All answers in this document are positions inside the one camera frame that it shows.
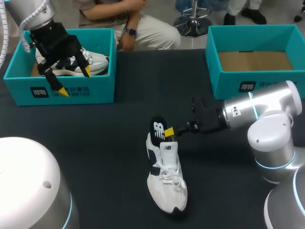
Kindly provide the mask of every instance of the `black tablecloth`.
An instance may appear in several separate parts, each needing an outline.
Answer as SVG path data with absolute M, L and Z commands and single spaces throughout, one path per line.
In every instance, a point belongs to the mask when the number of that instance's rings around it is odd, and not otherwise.
M 149 120 L 163 114 L 170 125 L 183 124 L 199 94 L 211 97 L 204 50 L 119 52 L 114 104 L 17 107 L 1 80 L 0 137 L 30 138 L 54 154 L 82 229 L 263 229 L 273 186 L 255 167 L 245 129 L 178 138 L 188 216 L 177 221 L 153 203 L 146 184 Z M 304 126 L 303 113 L 293 127 L 297 146 L 305 146 Z

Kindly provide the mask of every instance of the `sneaker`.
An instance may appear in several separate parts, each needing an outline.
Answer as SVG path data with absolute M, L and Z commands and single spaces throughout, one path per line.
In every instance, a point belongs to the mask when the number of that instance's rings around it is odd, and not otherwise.
M 235 25 L 235 16 L 226 13 L 224 16 L 224 25 Z
M 182 213 L 187 203 L 187 188 L 178 157 L 178 143 L 166 141 L 163 117 L 151 120 L 146 148 L 151 165 L 147 178 L 149 192 L 157 206 L 166 213 Z
M 108 71 L 108 62 L 109 58 L 94 52 L 89 52 L 85 50 L 84 48 L 81 49 L 82 54 L 88 60 L 89 66 L 90 66 L 90 72 L 91 75 L 103 75 Z M 36 49 L 36 61 L 38 64 L 43 62 L 45 59 L 40 54 L 38 49 Z M 59 75 L 74 75 L 74 76 L 82 76 L 84 75 L 81 72 L 81 69 L 77 65 L 77 61 L 75 60 L 75 57 L 70 57 L 67 59 L 63 59 L 60 61 L 57 61 L 55 64 L 51 66 L 53 73 L 56 76 Z
M 266 18 L 264 17 L 264 15 L 262 15 L 262 13 L 259 10 L 252 10 L 252 9 L 246 8 L 242 11 L 242 16 L 244 16 L 246 18 L 250 18 L 255 24 L 258 24 L 258 25 L 267 24 Z

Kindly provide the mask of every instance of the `black shoe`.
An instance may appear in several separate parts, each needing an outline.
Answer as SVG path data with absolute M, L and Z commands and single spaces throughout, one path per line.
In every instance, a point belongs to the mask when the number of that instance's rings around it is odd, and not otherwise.
M 246 8 L 243 10 L 242 15 L 246 18 L 252 19 L 252 21 L 255 24 L 258 25 L 267 24 L 266 18 L 262 15 L 262 13 L 259 10 L 251 10 L 249 8 Z
M 235 16 L 227 13 L 224 16 L 224 25 L 235 25 Z

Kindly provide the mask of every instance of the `shoe tongue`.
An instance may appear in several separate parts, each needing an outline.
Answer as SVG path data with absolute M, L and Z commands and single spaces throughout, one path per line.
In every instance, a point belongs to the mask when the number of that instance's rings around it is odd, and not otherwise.
M 163 165 L 168 168 L 177 168 L 178 166 L 178 143 L 177 142 L 161 142 L 160 152 Z

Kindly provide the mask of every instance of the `person's arm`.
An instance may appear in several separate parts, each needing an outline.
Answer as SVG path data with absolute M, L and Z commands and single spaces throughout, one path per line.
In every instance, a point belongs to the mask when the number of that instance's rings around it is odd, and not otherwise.
M 140 19 L 140 11 L 130 11 L 128 13 L 128 21 L 126 27 L 128 29 L 137 30 L 138 23 Z M 134 50 L 135 36 L 131 36 L 128 33 L 124 33 L 120 43 L 118 45 L 118 50 L 123 49 L 123 51 L 131 52 Z
M 127 28 L 137 30 L 139 20 L 140 20 L 140 11 L 130 11 L 128 13 Z
M 129 10 L 142 10 L 145 7 L 144 0 L 123 0 L 113 4 L 97 4 L 91 9 L 82 10 L 89 20 L 98 20 L 116 16 Z

